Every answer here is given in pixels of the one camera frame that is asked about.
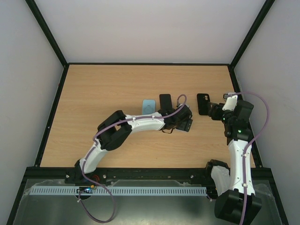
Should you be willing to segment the black enclosure frame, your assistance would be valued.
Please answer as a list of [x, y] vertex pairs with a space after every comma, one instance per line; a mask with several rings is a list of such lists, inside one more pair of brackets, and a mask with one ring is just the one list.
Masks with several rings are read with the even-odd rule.
[[[34, 166], [31, 167], [27, 167], [24, 177], [22, 179], [22, 182], [20, 184], [19, 190], [17, 192], [14, 204], [12, 206], [10, 215], [8, 217], [7, 220], [7, 224], [8, 225], [12, 225], [15, 222], [15, 218], [17, 215], [17, 210], [20, 206], [20, 202], [21, 202], [21, 195], [23, 194], [24, 190], [25, 190], [25, 182], [30, 178], [30, 177], [35, 177], [35, 178], [47, 178], [47, 177], [61, 177], [62, 176], [62, 172], [63, 172], [63, 168], [60, 167], [55, 167], [53, 169], [51, 168], [46, 168], [46, 167], [41, 167], [40, 163], [42, 160], [42, 156], [44, 154], [45, 151], [45, 145], [46, 142], [48, 140], [48, 136], [51, 130], [51, 126], [54, 120], [54, 116], [58, 107], [58, 103], [59, 103], [59, 99], [61, 97], [61, 93], [63, 90], [63, 85], [65, 83], [65, 79], [67, 77], [67, 71], [69, 69], [69, 67], [72, 65], [72, 63], [67, 62], [65, 57], [63, 56], [63, 53], [61, 51], [61, 49], [59, 48], [59, 45], [57, 44], [55, 37], [53, 36], [47, 22], [45, 21], [42, 13], [40, 12], [40, 9], [38, 8], [36, 2], [34, 0], [28, 0], [26, 1], [26, 4], [28, 5], [29, 9], [31, 10], [33, 16], [35, 17], [37, 23], [39, 24], [41, 30], [43, 31], [44, 35], [46, 36], [48, 42], [50, 43], [52, 49], [54, 50], [55, 54], [57, 55], [59, 61], [61, 62], [62, 66], [63, 66], [63, 72], [60, 78], [60, 82], [58, 84], [58, 88], [56, 91], [56, 95], [54, 98], [54, 102], [52, 104], [51, 107], [51, 111], [49, 114], [49, 118], [47, 121], [47, 125], [45, 127], [45, 131], [43, 134], [43, 138], [37, 153], [37, 157], [35, 160], [35, 164]], [[240, 86], [238, 84], [238, 80], [235, 74], [235, 67], [237, 66], [238, 62], [240, 61], [240, 59], [242, 58], [244, 52], [246, 51], [248, 45], [251, 43], [253, 37], [255, 36], [257, 30], [259, 29], [259, 27], [261, 26], [261, 24], [263, 23], [265, 17], [267, 16], [267, 14], [269, 13], [271, 7], [273, 6], [274, 1], [273, 0], [267, 0], [264, 2], [262, 8], [260, 9], [257, 17], [255, 18], [253, 24], [251, 25], [247, 35], [245, 36], [241, 46], [239, 47], [236, 55], [234, 56], [232, 62], [230, 64], [226, 64], [226, 67], [228, 68], [229, 71], [229, 75], [231, 78], [231, 82], [232, 82], [232, 86], [233, 89], [235, 91], [239, 91], [240, 90]], [[277, 210], [279, 212], [279, 216], [281, 219], [282, 224], [286, 225], [288, 224], [288, 220], [286, 217], [286, 213], [284, 210], [284, 207], [282, 205], [282, 201], [274, 180], [273, 175], [271, 174], [271, 169], [267, 168], [267, 167], [263, 167], [263, 163], [261, 161], [261, 156], [258, 150], [258, 147], [256, 144], [253, 145], [252, 147], [253, 149], [253, 153], [254, 153], [254, 162], [255, 162], [255, 168], [253, 169], [254, 171], [254, 175], [255, 178], [262, 178], [265, 180], [269, 180], [269, 183], [271, 185], [271, 190], [272, 193], [275, 197], [275, 203], [276, 203], [276, 207]]]

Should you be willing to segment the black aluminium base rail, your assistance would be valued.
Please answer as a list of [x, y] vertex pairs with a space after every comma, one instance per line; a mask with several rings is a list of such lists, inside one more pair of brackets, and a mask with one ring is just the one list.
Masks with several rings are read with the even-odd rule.
[[[204, 168], [147, 169], [147, 168], [97, 168], [87, 175], [93, 181], [107, 184], [111, 180], [175, 180], [202, 186], [214, 185], [213, 179]], [[88, 184], [81, 172], [65, 167], [28, 167], [23, 179], [62, 179], [67, 184]]]

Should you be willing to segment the black phone case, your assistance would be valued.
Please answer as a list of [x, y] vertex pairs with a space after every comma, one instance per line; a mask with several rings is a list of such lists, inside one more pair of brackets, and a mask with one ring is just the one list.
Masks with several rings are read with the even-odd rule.
[[209, 94], [198, 93], [196, 97], [197, 97], [198, 113], [200, 115], [208, 116], [209, 102], [210, 102]]

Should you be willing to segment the left circuit board with leds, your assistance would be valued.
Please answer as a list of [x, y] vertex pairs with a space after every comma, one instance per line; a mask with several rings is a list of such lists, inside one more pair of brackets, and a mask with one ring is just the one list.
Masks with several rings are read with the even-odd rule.
[[80, 186], [78, 190], [76, 191], [78, 194], [93, 194], [95, 190], [97, 189], [97, 186], [91, 185], [91, 186]]

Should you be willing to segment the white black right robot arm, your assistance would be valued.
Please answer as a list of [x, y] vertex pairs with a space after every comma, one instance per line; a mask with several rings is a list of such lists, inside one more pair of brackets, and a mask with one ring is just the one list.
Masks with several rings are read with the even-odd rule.
[[252, 146], [249, 143], [252, 132], [248, 126], [253, 108], [251, 103], [238, 100], [236, 96], [224, 104], [208, 104], [208, 115], [221, 121], [225, 127], [231, 162], [228, 165], [212, 159], [206, 165], [204, 177], [216, 186], [216, 218], [237, 225], [251, 224], [262, 207], [251, 177]]

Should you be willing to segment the light blue card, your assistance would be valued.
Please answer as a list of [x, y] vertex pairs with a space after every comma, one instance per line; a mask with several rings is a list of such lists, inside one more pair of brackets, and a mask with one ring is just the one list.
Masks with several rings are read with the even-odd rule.
[[152, 114], [156, 111], [156, 101], [153, 99], [144, 99], [142, 102], [142, 115]]

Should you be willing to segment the grey metal front plate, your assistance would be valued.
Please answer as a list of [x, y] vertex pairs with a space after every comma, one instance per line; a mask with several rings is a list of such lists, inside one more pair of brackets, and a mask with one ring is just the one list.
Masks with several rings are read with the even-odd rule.
[[[28, 180], [15, 225], [224, 225], [206, 196], [30, 195], [35, 186], [71, 186]], [[119, 180], [110, 187], [199, 187], [176, 181]]]

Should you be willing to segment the lavender phone case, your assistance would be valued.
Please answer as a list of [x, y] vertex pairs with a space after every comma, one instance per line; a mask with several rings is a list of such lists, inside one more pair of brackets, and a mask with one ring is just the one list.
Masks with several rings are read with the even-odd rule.
[[189, 132], [191, 129], [192, 123], [193, 123], [192, 119], [185, 120], [176, 127], [176, 130], [183, 131], [183, 132]]

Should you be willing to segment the purple smartphone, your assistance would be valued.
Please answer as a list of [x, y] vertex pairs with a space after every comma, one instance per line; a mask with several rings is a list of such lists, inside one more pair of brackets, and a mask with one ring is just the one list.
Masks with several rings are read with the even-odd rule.
[[168, 110], [173, 109], [172, 98], [171, 98], [170, 94], [160, 94], [159, 101], [160, 101], [160, 109], [161, 110], [168, 111]]

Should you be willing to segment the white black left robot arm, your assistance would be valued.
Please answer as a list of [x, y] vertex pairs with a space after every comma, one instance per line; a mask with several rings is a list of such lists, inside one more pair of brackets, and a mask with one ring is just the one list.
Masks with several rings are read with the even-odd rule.
[[128, 115], [118, 110], [98, 126], [92, 147], [76, 162], [69, 179], [73, 183], [86, 182], [86, 177], [91, 179], [101, 159], [108, 152], [119, 148], [131, 134], [174, 129], [188, 132], [192, 121], [192, 111], [183, 104], [176, 109], [160, 109], [146, 115]]

